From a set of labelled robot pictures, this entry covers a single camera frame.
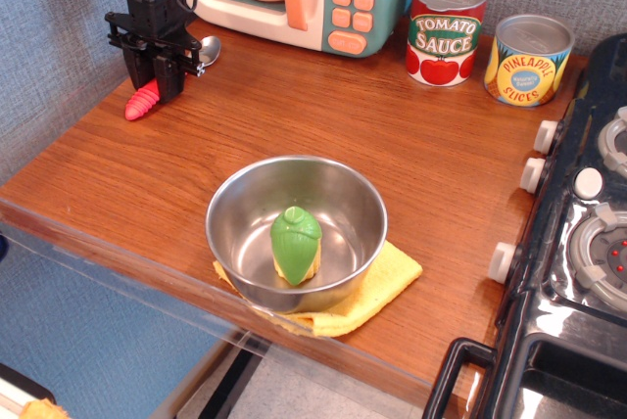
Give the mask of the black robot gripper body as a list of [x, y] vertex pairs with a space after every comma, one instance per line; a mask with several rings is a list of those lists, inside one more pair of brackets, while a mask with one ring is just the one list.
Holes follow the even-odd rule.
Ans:
[[110, 43], [123, 46], [147, 44], [153, 60], [163, 55], [180, 58], [185, 72], [200, 71], [201, 43], [187, 31], [197, 0], [126, 0], [125, 14], [109, 13]]

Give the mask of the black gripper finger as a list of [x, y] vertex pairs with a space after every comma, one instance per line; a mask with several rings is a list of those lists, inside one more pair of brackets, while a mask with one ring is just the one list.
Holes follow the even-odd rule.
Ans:
[[152, 52], [147, 44], [123, 46], [122, 53], [128, 75], [136, 90], [155, 78]]
[[153, 60], [160, 102], [166, 104], [180, 95], [185, 86], [185, 69], [180, 58], [163, 55]]

